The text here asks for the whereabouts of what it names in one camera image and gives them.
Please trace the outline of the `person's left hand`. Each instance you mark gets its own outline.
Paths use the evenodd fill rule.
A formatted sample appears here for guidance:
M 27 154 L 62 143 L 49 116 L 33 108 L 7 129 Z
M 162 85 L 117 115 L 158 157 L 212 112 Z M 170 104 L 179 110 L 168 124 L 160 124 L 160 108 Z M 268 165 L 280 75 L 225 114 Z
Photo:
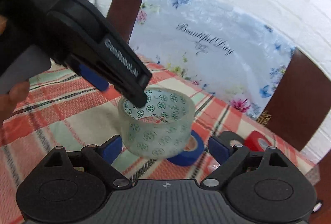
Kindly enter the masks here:
M 23 81 L 11 88 L 9 93 L 1 94 L 0 97 L 0 121 L 1 126 L 3 122 L 9 119 L 17 104 L 23 102 L 28 97 L 30 90 L 30 83 L 29 81 Z

